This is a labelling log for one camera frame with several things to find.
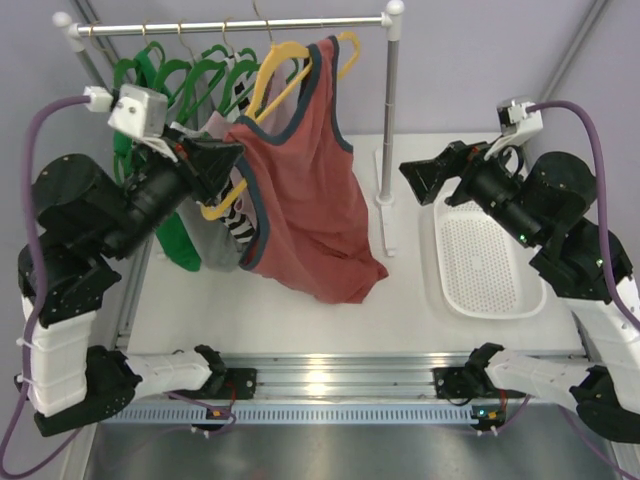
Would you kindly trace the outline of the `yellow hanger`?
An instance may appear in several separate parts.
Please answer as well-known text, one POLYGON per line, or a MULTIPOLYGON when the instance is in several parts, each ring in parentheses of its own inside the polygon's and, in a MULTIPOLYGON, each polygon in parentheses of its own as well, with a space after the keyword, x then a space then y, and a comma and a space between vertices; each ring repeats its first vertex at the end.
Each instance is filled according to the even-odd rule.
POLYGON ((257 216, 318 232, 367 226, 352 148, 335 121, 336 83, 358 59, 337 63, 342 40, 359 43, 354 33, 343 32, 310 46, 273 45, 248 109, 226 135, 247 148, 244 182, 247 191, 260 191, 257 216))

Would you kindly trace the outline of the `red tank top blue trim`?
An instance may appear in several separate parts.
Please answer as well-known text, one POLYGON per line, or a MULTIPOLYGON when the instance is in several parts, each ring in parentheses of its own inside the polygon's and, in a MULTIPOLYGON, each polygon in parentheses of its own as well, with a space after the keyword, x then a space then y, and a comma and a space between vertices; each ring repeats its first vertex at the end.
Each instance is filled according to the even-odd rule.
POLYGON ((311 71, 291 120, 276 135, 239 118, 226 133, 244 154, 257 231, 242 269, 326 304, 360 304, 387 277, 369 243, 369 212, 352 145, 336 114, 338 39, 308 47, 311 71))

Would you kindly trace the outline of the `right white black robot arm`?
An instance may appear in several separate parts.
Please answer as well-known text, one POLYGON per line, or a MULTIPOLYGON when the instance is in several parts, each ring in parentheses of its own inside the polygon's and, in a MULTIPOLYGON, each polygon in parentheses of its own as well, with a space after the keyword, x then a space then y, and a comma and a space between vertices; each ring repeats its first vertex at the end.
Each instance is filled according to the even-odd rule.
POLYGON ((617 306, 639 306, 631 262, 616 237, 603 257, 598 227, 586 218, 596 179, 580 158, 542 155, 527 175, 510 171, 505 152, 485 142, 450 143, 437 157, 399 169, 421 205, 432 204, 449 179, 458 186, 445 201, 474 203, 519 245, 535 253, 531 267, 577 315, 599 359, 563 364, 523 355, 495 343, 474 349, 461 367, 436 372, 437 394, 470 401, 518 392, 574 412, 599 436, 639 440, 639 331, 617 306))

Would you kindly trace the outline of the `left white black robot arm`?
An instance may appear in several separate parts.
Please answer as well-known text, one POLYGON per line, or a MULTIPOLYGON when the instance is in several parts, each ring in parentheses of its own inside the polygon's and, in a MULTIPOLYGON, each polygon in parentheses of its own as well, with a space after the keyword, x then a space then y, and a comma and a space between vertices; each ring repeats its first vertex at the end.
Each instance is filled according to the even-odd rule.
POLYGON ((129 404, 167 392, 220 394, 228 370, 206 345, 164 355, 128 355, 90 343, 112 260, 132 255, 187 199, 216 197, 242 157, 239 143, 166 129, 141 170, 117 184, 93 159, 67 154, 38 176, 32 193, 40 251, 18 257, 32 335, 30 370, 17 380, 45 437, 107 420, 129 404))

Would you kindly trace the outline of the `pink tank top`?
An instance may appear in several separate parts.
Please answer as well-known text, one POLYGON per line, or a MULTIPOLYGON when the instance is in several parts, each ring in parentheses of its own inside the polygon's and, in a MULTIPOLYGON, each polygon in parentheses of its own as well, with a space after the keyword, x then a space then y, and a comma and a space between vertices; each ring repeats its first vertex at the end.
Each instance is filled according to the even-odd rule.
MULTIPOLYGON (((281 64, 272 76, 270 86, 267 88, 264 100, 270 105, 287 86, 287 70, 285 64, 281 64)), ((284 131, 292 119, 297 107, 297 97, 291 93, 271 112, 261 123, 260 127, 271 136, 278 135, 284 131)), ((226 120, 221 114, 215 111, 203 127, 203 131, 214 139, 223 139, 230 130, 232 123, 226 120)), ((236 187, 244 177, 240 171, 234 167, 230 174, 228 185, 223 189, 222 196, 225 196, 236 187)), ((245 231, 245 227, 235 227, 238 221, 250 222, 256 228, 258 225, 257 216, 249 189, 244 190, 221 216, 230 230, 233 232, 245 231)))

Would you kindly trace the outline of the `grey top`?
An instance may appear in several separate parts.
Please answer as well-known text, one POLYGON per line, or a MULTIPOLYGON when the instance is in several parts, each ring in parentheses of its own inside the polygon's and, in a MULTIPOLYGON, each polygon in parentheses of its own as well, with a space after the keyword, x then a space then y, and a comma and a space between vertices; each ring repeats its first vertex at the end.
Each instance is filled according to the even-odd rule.
MULTIPOLYGON (((177 117, 181 96, 182 93, 175 104, 169 107, 170 126, 177 117)), ((201 206, 192 199, 185 200, 178 207, 177 213, 201 258, 203 267, 220 272, 231 272, 237 268, 248 243, 241 245, 221 221, 205 219, 201 214, 201 206)))

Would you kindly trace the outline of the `black white striped top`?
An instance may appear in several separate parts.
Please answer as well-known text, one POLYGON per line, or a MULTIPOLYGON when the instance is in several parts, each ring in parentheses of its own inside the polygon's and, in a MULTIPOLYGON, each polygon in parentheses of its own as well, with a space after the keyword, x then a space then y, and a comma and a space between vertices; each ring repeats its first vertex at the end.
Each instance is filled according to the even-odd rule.
MULTIPOLYGON (((196 120, 195 122, 191 122, 188 126, 181 126, 176 122, 176 119, 172 121, 171 127, 177 130, 185 131, 187 134, 198 135, 198 134, 207 134, 203 131, 203 127, 210 119, 212 114, 216 111, 217 104, 220 102, 224 87, 224 80, 218 85, 214 93, 212 94, 213 100, 215 102, 215 109, 211 114, 206 114, 203 120, 196 120)), ((232 237, 237 240, 241 245, 246 245, 251 236, 255 233, 255 228, 251 225, 250 222, 244 223, 242 221, 238 221, 235 227, 245 227, 245 231, 240 233, 233 232, 228 228, 225 222, 221 219, 221 216, 225 213, 225 211, 232 206, 237 197, 242 193, 239 190, 240 184, 243 180, 234 187, 230 192, 228 192, 225 196, 222 196, 223 190, 221 194, 218 196, 216 201, 211 206, 203 206, 201 208, 202 216, 207 220, 219 220, 222 224, 228 229, 231 233, 232 237)))

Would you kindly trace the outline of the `green top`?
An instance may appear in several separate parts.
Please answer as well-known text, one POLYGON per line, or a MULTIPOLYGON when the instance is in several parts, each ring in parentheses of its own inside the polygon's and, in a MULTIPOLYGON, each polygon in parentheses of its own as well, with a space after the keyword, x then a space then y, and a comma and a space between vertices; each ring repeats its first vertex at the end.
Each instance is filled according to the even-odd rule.
MULTIPOLYGON (((132 143, 132 173, 126 179, 142 165, 142 160, 143 156, 134 150, 132 143)), ((196 252, 178 213, 173 213, 158 227, 156 237, 165 256, 174 264, 189 272, 197 272, 200 269, 201 258, 196 252)))

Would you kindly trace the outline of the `green hanger under striped top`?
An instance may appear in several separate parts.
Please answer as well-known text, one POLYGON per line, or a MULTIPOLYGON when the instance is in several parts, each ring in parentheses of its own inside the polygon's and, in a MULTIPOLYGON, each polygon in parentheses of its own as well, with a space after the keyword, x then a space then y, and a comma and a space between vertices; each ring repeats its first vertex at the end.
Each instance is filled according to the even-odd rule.
POLYGON ((212 94, 230 72, 235 55, 222 45, 214 45, 194 61, 184 81, 176 122, 188 126, 203 120, 215 109, 212 94))

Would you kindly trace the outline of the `green hanger under pink top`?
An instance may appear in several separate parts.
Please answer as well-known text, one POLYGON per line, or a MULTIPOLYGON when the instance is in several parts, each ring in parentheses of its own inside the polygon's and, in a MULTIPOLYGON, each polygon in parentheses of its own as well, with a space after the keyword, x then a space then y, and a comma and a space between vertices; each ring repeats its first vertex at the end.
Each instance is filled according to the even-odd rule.
POLYGON ((229 72, 224 77, 224 87, 216 111, 226 120, 235 120, 250 103, 250 94, 254 88, 253 77, 261 66, 256 53, 244 48, 229 57, 229 72))

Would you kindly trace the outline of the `white perforated plastic basket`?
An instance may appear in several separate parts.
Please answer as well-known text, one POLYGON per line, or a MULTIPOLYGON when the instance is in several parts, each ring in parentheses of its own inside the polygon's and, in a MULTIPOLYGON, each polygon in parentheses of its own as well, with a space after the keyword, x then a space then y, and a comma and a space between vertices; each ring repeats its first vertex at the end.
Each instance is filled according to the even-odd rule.
POLYGON ((446 303, 473 319, 520 320, 542 311, 547 289, 531 255, 480 207, 436 200, 434 236, 446 303))

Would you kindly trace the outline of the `silver clothes rack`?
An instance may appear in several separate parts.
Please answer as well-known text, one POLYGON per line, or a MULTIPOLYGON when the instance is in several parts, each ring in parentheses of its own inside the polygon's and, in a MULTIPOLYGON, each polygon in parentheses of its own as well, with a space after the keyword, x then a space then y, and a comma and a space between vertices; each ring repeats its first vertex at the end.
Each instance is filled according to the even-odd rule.
POLYGON ((384 127, 382 146, 375 150, 374 161, 378 191, 375 203, 380 214, 383 252, 393 257, 398 252, 398 230, 394 211, 394 193, 392 190, 393 142, 395 127, 395 101, 398 78, 399 47, 402 33, 402 22, 405 5, 401 1, 390 1, 385 10, 377 15, 348 17, 315 17, 293 19, 256 19, 256 20, 221 20, 214 22, 174 22, 127 25, 90 25, 79 24, 65 12, 57 12, 52 22, 59 29, 71 51, 83 64, 83 68, 91 79, 103 85, 105 81, 96 69, 87 53, 83 40, 99 37, 179 35, 228 33, 244 31, 285 31, 311 29, 337 29, 341 27, 380 27, 386 31, 386 84, 384 100, 384 127))

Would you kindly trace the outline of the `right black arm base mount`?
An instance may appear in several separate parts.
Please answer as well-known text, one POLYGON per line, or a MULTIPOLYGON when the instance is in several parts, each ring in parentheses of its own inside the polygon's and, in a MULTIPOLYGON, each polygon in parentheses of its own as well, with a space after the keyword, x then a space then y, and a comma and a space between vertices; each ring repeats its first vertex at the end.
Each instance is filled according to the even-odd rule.
POLYGON ((498 391, 482 370, 440 367, 433 370, 433 378, 439 399, 462 401, 498 397, 498 391))

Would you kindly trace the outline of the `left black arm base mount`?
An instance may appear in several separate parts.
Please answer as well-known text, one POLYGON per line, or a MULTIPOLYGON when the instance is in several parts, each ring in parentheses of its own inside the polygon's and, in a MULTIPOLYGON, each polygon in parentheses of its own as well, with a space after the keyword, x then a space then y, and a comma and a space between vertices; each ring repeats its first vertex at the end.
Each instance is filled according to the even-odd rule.
POLYGON ((229 368, 223 380, 208 381, 199 390, 177 390, 176 394, 194 400, 250 400, 257 387, 254 368, 229 368))

